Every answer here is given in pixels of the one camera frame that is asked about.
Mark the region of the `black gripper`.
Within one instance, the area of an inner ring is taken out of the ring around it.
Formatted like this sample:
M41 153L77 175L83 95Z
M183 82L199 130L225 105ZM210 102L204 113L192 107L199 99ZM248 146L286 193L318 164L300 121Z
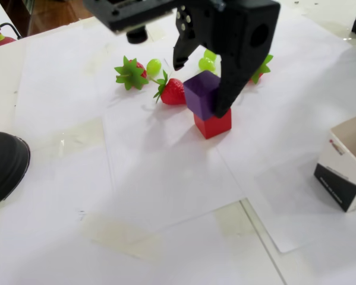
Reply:
M276 1L198 1L177 8L179 32L173 52L178 71L201 44L221 55L221 77L214 115L221 118L251 80L270 72L267 64L281 9Z

